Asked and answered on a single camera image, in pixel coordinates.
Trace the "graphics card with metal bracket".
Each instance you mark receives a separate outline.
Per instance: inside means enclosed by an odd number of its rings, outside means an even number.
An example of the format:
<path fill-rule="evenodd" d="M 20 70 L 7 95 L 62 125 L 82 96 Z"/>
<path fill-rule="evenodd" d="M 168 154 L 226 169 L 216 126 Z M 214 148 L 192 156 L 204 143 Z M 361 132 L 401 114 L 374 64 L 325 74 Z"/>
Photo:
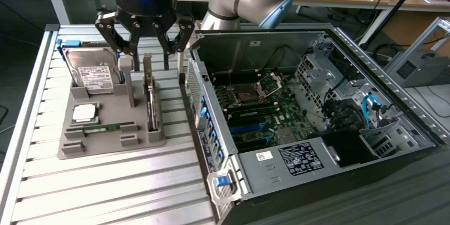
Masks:
<path fill-rule="evenodd" d="M 158 131 L 160 128 L 160 112 L 159 103 L 156 99 L 156 84 L 152 75 L 152 54 L 143 54 L 143 72 L 144 72 L 144 94 L 147 98 L 147 111 L 148 111 L 148 131 Z"/>

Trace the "open black PC case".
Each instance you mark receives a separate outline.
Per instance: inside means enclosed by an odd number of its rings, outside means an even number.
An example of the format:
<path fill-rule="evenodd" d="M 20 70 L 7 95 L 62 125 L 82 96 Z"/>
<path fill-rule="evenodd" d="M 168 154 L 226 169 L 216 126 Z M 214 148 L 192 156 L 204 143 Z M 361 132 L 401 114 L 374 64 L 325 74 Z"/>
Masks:
<path fill-rule="evenodd" d="M 261 46 L 250 47 L 251 41 Z M 302 24 L 286 29 L 196 31 L 190 43 L 188 67 L 184 75 L 184 97 L 190 104 L 198 136 L 198 152 L 203 159 L 207 193 L 219 225 L 246 225 L 295 210 L 315 199 L 371 184 L 413 164 L 439 148 L 450 148 L 449 131 L 435 122 L 411 96 L 387 76 L 374 59 L 346 33 L 327 24 Z M 343 156 L 343 172 L 293 188 L 254 195 L 250 192 L 237 145 L 215 94 L 212 76 L 255 73 L 265 77 L 282 75 L 293 90 L 298 65 L 306 54 L 337 51 L 354 66 L 350 72 L 355 94 L 350 99 L 327 100 L 319 119 L 307 113 L 317 130 L 307 139 L 321 137 Z M 200 98 L 208 111 L 224 153 L 222 168 L 208 172 L 198 133 Z M 361 130 L 381 128 L 397 122 L 414 129 L 434 146 L 411 153 L 379 158 L 367 145 Z M 214 186 L 214 177 L 227 175 L 233 183 Z"/>

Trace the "silver hard disk white label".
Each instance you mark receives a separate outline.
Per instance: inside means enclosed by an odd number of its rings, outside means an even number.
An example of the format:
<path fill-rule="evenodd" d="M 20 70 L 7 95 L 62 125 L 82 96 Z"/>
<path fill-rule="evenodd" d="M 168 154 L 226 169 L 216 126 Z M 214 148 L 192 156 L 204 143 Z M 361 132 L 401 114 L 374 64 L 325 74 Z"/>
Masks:
<path fill-rule="evenodd" d="M 75 86 L 88 94 L 112 93 L 122 84 L 116 53 L 107 47 L 67 47 L 63 53 Z"/>

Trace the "black RAM slot bank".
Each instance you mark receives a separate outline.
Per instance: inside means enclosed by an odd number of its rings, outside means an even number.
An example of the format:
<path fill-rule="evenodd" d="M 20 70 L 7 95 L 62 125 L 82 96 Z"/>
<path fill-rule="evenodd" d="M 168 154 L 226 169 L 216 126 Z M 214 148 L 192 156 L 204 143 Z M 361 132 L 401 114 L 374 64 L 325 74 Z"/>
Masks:
<path fill-rule="evenodd" d="M 223 110 L 227 121 L 257 118 L 261 116 L 275 114 L 281 110 L 281 106 L 274 103 L 259 103 L 242 105 Z"/>
<path fill-rule="evenodd" d="M 245 74 L 231 73 L 233 85 L 245 84 L 245 83 L 257 83 L 258 80 L 259 80 L 259 77 L 255 73 L 245 73 Z M 212 76 L 212 84 L 214 86 L 229 85 L 227 74 L 215 74 Z"/>

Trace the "silver CPU chip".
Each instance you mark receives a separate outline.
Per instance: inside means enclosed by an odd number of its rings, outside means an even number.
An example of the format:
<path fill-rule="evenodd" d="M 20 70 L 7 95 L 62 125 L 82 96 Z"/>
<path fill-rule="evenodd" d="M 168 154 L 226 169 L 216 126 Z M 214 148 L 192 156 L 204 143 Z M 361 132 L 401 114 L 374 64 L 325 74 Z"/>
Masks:
<path fill-rule="evenodd" d="M 74 107 L 72 123 L 90 122 L 96 117 L 95 104 L 79 104 Z"/>

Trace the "metal socket cover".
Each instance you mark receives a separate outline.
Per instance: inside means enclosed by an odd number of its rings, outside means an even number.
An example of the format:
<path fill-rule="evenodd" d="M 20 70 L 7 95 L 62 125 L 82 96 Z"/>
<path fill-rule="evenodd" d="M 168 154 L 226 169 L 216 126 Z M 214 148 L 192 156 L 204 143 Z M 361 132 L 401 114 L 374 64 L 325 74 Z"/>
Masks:
<path fill-rule="evenodd" d="M 282 78 L 271 72 L 257 83 L 255 89 L 261 98 L 267 98 L 282 88 Z"/>

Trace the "green RAM stick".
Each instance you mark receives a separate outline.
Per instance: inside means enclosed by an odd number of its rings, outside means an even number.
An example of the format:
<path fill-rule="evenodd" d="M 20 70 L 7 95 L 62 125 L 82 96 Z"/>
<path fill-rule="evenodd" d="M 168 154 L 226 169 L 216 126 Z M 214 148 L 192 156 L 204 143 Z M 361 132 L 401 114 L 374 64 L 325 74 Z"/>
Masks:
<path fill-rule="evenodd" d="M 67 128 L 67 132 L 82 131 L 83 133 L 96 133 L 96 132 L 111 132 L 122 129 L 123 126 L 135 124 L 131 122 L 112 123 L 112 124 L 100 124 L 100 125 L 90 125 L 90 126 L 76 126 L 72 128 Z"/>

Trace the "green motherboard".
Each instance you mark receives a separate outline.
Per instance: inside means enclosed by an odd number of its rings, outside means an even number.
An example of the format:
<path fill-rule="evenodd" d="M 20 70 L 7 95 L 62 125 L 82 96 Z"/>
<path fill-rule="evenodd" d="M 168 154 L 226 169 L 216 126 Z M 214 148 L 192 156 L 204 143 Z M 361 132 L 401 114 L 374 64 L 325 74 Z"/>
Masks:
<path fill-rule="evenodd" d="M 215 86 L 215 94 L 222 108 L 224 109 L 237 107 L 230 105 L 230 98 L 227 95 L 227 87 Z M 247 132 L 242 134 L 231 134 L 238 151 L 245 153 L 263 148 L 282 145 L 277 140 L 277 130 L 283 127 L 291 127 L 299 141 L 307 139 L 309 135 L 317 130 L 315 126 L 307 119 L 307 112 L 301 108 L 295 101 L 295 94 L 287 86 L 287 81 L 282 79 L 282 88 L 271 94 L 267 98 L 261 98 L 257 103 L 245 105 L 274 103 L 281 106 L 281 110 L 271 115 L 261 116 L 257 118 L 227 121 L 229 129 L 235 126 L 245 126 L 258 123 L 265 123 L 261 131 Z"/>

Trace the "blue expansion slot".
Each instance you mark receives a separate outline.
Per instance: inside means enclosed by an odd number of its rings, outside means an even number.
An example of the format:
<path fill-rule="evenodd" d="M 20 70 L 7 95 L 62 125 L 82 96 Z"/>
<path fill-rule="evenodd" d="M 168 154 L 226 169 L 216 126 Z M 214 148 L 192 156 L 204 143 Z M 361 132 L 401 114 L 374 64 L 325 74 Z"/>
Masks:
<path fill-rule="evenodd" d="M 245 126 L 235 126 L 230 128 L 231 134 L 242 134 L 247 132 L 261 131 L 265 127 L 265 123 L 245 125 Z"/>

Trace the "grey plastic parts rack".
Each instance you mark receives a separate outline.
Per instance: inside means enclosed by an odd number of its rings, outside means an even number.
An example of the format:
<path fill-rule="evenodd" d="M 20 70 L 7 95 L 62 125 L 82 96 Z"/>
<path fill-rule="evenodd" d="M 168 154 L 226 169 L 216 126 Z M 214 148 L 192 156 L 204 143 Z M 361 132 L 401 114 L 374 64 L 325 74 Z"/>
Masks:
<path fill-rule="evenodd" d="M 151 148 L 166 144 L 159 83 L 155 80 L 160 128 L 158 131 L 148 131 L 147 98 L 143 88 L 144 73 L 140 79 L 132 79 L 131 58 L 128 56 L 119 60 L 119 69 L 124 72 L 124 83 L 114 86 L 112 93 L 88 94 L 84 87 L 72 87 L 70 89 L 70 100 L 58 149 L 58 158 L 60 160 Z M 79 104 L 96 105 L 96 117 L 92 121 L 72 123 L 74 107 Z M 123 126 L 118 131 L 96 133 L 66 131 L 67 128 L 76 126 L 131 121 L 135 124 Z"/>

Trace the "perforated metal drive cage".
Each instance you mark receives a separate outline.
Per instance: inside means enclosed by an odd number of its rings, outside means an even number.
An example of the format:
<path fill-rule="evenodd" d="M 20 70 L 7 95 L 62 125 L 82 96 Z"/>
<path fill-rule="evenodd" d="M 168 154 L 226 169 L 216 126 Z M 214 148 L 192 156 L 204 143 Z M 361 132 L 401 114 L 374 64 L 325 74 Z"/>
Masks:
<path fill-rule="evenodd" d="M 350 72 L 354 66 L 342 53 L 306 54 L 295 72 L 293 92 L 302 109 L 319 119 L 327 100 L 350 99 L 355 94 Z"/>

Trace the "grey chipset heatsink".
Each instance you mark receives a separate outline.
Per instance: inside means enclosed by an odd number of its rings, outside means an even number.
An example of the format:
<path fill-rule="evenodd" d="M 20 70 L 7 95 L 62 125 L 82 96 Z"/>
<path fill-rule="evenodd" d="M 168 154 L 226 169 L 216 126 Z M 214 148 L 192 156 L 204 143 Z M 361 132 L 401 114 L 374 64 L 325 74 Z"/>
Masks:
<path fill-rule="evenodd" d="M 294 133 L 290 126 L 278 129 L 275 136 L 279 144 L 290 144 L 299 141 L 299 138 L 297 137 L 297 134 Z"/>

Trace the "blue case latch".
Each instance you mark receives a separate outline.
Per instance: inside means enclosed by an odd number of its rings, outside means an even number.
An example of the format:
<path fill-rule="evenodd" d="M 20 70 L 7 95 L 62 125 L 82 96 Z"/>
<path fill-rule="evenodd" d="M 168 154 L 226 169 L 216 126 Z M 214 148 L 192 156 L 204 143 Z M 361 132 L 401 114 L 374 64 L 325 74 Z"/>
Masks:
<path fill-rule="evenodd" d="M 231 178 L 227 175 L 214 177 L 212 182 L 215 187 L 224 187 L 233 183 Z"/>

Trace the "grey computer tower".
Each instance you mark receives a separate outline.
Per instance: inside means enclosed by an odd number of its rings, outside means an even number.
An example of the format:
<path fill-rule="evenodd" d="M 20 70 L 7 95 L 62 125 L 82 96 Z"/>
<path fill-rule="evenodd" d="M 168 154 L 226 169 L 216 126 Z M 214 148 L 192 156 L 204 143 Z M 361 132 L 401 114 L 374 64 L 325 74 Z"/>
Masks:
<path fill-rule="evenodd" d="M 402 88 L 427 86 L 450 67 L 450 58 L 433 50 L 401 52 L 386 66 L 386 73 Z"/>

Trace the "grey metal disk bay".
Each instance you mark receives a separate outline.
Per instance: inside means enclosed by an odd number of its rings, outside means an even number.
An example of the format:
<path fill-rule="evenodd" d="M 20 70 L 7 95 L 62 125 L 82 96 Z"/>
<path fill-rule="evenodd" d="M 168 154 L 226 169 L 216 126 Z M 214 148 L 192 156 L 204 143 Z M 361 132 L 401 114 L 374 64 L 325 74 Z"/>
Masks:
<path fill-rule="evenodd" d="M 414 134 L 413 131 L 414 129 L 409 130 L 394 122 L 381 128 L 361 130 L 361 135 L 373 153 L 379 158 L 386 158 L 434 146 L 421 134 Z"/>

